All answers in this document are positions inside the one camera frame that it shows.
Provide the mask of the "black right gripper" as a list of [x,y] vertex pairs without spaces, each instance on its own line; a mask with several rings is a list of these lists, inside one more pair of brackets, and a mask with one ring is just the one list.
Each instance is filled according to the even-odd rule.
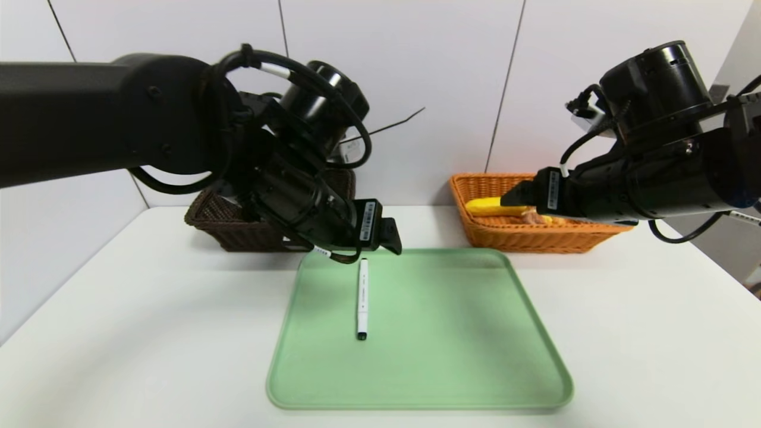
[[534,202],[534,181],[521,181],[500,198],[501,206],[536,206],[540,214],[562,218],[586,218],[587,184],[559,167],[543,168],[535,176],[538,200]]

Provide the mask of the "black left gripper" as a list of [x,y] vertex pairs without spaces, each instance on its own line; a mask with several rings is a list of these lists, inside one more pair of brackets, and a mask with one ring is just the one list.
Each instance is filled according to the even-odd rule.
[[380,228],[380,246],[392,254],[402,255],[402,242],[394,218],[382,218],[382,206],[375,199],[327,200],[329,215],[328,250],[376,250]]

